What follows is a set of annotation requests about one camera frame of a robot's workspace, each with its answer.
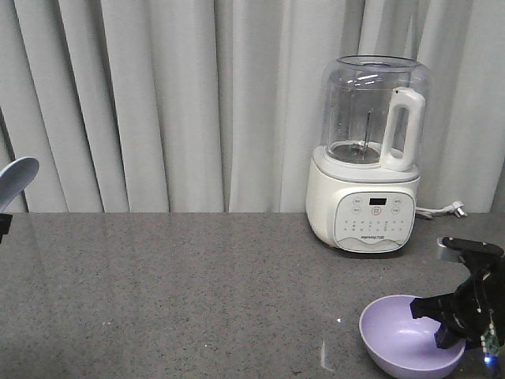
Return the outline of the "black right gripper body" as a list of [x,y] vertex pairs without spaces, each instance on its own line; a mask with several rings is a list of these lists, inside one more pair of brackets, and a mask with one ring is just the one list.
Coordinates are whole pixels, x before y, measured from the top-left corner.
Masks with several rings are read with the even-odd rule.
[[466,346],[479,348],[484,365],[499,367],[504,349],[504,249],[487,242],[441,237],[440,255],[464,265],[469,277],[449,293],[466,325]]

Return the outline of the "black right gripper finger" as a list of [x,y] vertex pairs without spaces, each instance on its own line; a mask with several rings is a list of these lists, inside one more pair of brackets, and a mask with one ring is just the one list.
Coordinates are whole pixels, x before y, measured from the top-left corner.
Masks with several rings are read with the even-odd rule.
[[433,320],[455,319],[457,313],[455,312],[453,300],[453,294],[437,295],[429,298],[415,298],[410,303],[412,318],[429,317]]
[[441,349],[453,347],[459,340],[466,339],[466,325],[460,317],[454,315],[442,315],[436,317],[440,323],[435,332],[436,346]]

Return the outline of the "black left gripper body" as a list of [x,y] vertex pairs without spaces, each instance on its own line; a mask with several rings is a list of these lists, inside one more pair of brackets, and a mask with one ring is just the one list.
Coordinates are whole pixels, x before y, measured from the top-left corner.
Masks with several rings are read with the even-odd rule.
[[9,233],[12,219],[13,216],[11,214],[0,214],[0,242],[2,241],[3,237]]

